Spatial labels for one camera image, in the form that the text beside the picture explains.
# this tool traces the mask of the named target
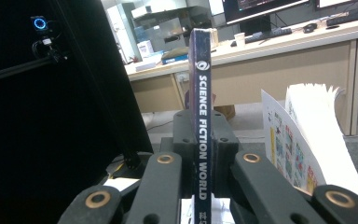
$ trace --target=book spine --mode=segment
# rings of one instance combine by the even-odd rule
[[[208,30],[194,29],[188,53],[190,74],[190,111],[197,139],[195,157],[194,223],[211,223],[212,197],[212,82],[211,41]]]
[[[177,61],[186,60],[187,58],[188,58],[188,56],[187,56],[187,54],[185,54],[185,55],[177,56],[177,57],[170,58],[170,59],[163,59],[162,64],[174,63]]]

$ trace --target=colorful illustration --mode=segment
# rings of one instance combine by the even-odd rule
[[[278,127],[281,127],[282,126],[282,118],[277,112],[275,112],[275,119],[278,122]]]
[[[290,155],[293,155],[293,133],[287,125],[284,130],[286,133],[286,149],[289,150]]]
[[[286,165],[285,165],[285,168],[286,168],[286,174],[287,174],[287,177],[292,180],[292,159],[291,159],[291,156],[289,155],[289,153],[286,152]]]
[[[318,186],[318,181],[316,180],[315,173],[313,172],[312,167],[308,167],[308,177],[307,177],[307,191],[312,193],[313,190]]]
[[[296,143],[296,170],[301,178],[304,176],[304,153],[301,151],[299,143]]]
[[[275,159],[275,142],[274,142],[274,130],[272,128],[269,128],[269,134],[270,134],[270,141],[271,141],[271,161],[272,164],[275,165],[276,159]]]
[[[298,179],[297,173],[295,173],[295,180],[293,182],[293,185],[298,187],[298,188],[301,188],[301,181]]]
[[[277,169],[278,169],[279,173],[281,173],[281,175],[284,175],[284,174],[283,174],[283,168],[282,168],[282,166],[281,166],[281,162],[280,162],[280,161],[277,161]]]
[[[276,142],[276,145],[277,145],[278,157],[283,158],[283,145],[282,145],[281,140],[279,139],[278,136],[275,137],[275,142]]]
[[[262,99],[264,132],[269,136],[265,141],[268,159],[292,185],[312,192],[325,180],[310,146],[276,100],[264,91]]]

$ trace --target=computer monitor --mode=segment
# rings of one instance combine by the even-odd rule
[[[309,0],[226,0],[223,1],[227,24],[248,21]]]
[[[211,15],[216,16],[224,13],[222,0],[209,0],[209,7],[211,8]]]
[[[355,3],[358,0],[316,0],[316,9],[338,7],[344,4]]]

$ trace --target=mouse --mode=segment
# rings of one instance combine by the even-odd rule
[[[312,33],[317,27],[318,27],[318,24],[310,23],[303,27],[303,32],[304,32],[304,34]]]

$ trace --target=black frame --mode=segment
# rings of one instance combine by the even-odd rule
[[[274,0],[266,4],[240,10],[238,0],[226,0],[223,2],[227,24],[234,24],[241,21],[251,20],[257,17],[268,15],[273,12],[294,7],[309,2],[309,0]]]

